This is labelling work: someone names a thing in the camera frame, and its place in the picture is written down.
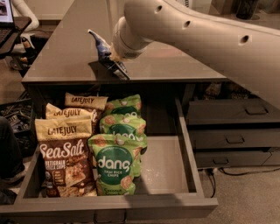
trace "open drawer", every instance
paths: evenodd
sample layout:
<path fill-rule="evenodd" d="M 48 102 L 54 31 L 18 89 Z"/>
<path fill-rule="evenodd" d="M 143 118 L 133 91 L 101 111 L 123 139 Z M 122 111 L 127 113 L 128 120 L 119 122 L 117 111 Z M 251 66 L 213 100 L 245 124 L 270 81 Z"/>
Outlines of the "open drawer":
<path fill-rule="evenodd" d="M 161 103 L 151 103 L 146 109 L 147 123 L 155 128 L 162 126 L 159 119 L 165 118 L 170 133 L 148 134 L 148 150 L 142 155 L 141 177 L 135 179 L 135 195 L 47 198 L 41 187 L 44 163 L 37 149 L 15 204 L 2 206 L 3 215 L 21 224 L 124 223 L 208 216 L 218 202 L 204 196 L 178 99 L 173 106 L 171 114 Z"/>

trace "chip bag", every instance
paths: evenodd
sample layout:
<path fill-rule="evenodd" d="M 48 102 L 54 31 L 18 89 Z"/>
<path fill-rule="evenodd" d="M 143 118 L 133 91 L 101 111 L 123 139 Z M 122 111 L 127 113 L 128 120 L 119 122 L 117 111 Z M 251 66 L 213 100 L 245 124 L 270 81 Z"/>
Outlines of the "chip bag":
<path fill-rule="evenodd" d="M 123 99 L 108 101 L 103 116 L 111 114 L 141 116 L 141 107 L 141 97 L 139 94 L 135 94 Z"/>
<path fill-rule="evenodd" d="M 38 147 L 45 161 L 48 197 L 84 196 L 95 190 L 90 116 L 35 119 Z"/>
<path fill-rule="evenodd" d="M 74 116 L 90 116 L 92 119 L 93 113 L 83 108 L 64 108 L 60 109 L 53 106 L 51 103 L 47 103 L 45 107 L 45 119 L 58 119 L 68 118 Z"/>
<path fill-rule="evenodd" d="M 64 104 L 67 108 L 80 108 L 91 112 L 93 134 L 97 134 L 107 99 L 107 96 L 79 96 L 66 93 Z"/>
<path fill-rule="evenodd" d="M 144 144 L 110 134 L 91 136 L 87 143 L 96 161 L 98 195 L 133 195 L 133 179 L 140 175 L 140 151 Z"/>
<path fill-rule="evenodd" d="M 138 142 L 147 144 L 147 136 L 144 134 L 146 121 L 133 115 L 106 115 L 100 120 L 100 132 L 128 137 Z"/>

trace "wall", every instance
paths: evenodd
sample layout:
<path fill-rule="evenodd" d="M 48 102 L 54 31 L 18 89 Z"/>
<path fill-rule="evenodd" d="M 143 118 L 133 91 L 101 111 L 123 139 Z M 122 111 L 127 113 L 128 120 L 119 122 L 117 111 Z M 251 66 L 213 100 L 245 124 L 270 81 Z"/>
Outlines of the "wall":
<path fill-rule="evenodd" d="M 61 20 L 74 0 L 24 0 L 39 20 Z"/>

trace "drawer front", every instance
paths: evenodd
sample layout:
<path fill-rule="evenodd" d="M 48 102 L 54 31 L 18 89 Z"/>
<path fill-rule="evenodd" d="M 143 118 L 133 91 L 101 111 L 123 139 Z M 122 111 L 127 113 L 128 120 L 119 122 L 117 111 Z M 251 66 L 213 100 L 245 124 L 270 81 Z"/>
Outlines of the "drawer front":
<path fill-rule="evenodd" d="M 271 157 L 265 161 L 264 165 L 280 165 L 280 151 L 271 152 Z"/>
<path fill-rule="evenodd" d="M 279 123 L 280 111 L 261 99 L 191 101 L 188 125 Z"/>
<path fill-rule="evenodd" d="M 263 151 L 216 151 L 195 153 L 198 168 L 266 165 L 271 154 Z"/>
<path fill-rule="evenodd" d="M 280 146 L 280 129 L 190 130 L 194 149 Z"/>

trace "closed drawer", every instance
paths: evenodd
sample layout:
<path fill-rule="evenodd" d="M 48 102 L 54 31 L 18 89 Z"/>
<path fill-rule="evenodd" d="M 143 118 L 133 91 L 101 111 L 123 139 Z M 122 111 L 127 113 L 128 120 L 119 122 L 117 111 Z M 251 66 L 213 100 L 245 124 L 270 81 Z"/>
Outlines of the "closed drawer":
<path fill-rule="evenodd" d="M 280 123 L 280 111 L 261 99 L 190 101 L 186 124 Z"/>
<path fill-rule="evenodd" d="M 265 161 L 264 165 L 279 165 L 280 164 L 280 151 L 279 149 L 271 152 L 271 157 Z"/>
<path fill-rule="evenodd" d="M 280 146 L 280 129 L 189 130 L 194 149 Z"/>
<path fill-rule="evenodd" d="M 164 107 L 155 113 L 166 113 Z M 147 120 L 154 109 L 147 108 Z M 3 215 L 19 223 L 117 222 L 123 220 L 178 219 L 206 217 L 218 205 L 205 198 L 195 164 L 193 149 L 179 100 L 174 103 L 172 126 L 164 135 L 148 135 L 148 150 L 142 156 L 142 174 L 136 179 L 133 196 L 46 198 L 41 187 L 43 161 L 39 149 L 32 158 L 16 203 L 4 206 Z"/>
<path fill-rule="evenodd" d="M 262 150 L 212 151 L 195 153 L 198 168 L 268 165 L 271 153 Z"/>

